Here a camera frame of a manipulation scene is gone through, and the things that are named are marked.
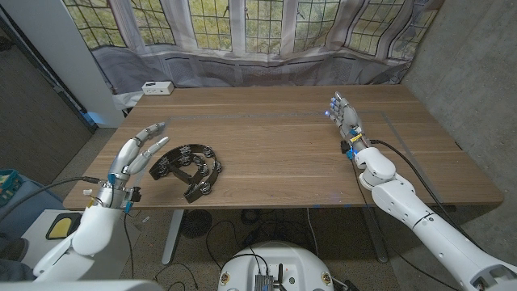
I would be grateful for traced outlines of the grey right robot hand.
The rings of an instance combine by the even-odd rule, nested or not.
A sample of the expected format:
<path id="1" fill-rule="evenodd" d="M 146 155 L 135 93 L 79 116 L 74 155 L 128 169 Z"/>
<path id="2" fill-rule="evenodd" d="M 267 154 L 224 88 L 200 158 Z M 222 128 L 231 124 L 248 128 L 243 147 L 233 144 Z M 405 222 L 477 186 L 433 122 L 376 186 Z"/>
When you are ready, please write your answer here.
<path id="1" fill-rule="evenodd" d="M 330 99 L 330 109 L 325 111 L 325 115 L 335 123 L 341 137 L 352 149 L 362 150 L 371 145 L 356 110 L 338 91 Z"/>

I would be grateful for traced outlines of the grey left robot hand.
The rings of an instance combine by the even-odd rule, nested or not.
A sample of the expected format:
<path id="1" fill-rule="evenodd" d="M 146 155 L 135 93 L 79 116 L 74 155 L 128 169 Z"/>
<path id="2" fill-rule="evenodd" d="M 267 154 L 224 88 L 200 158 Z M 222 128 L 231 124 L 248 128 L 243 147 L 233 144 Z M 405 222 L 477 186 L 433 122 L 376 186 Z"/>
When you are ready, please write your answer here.
<path id="1" fill-rule="evenodd" d="M 107 181 L 112 186 L 122 188 L 134 175 L 145 168 L 149 160 L 169 141 L 163 137 L 141 152 L 141 147 L 148 141 L 164 132 L 166 124 L 156 123 L 142 129 L 135 137 L 130 138 L 116 155 L 107 174 Z"/>

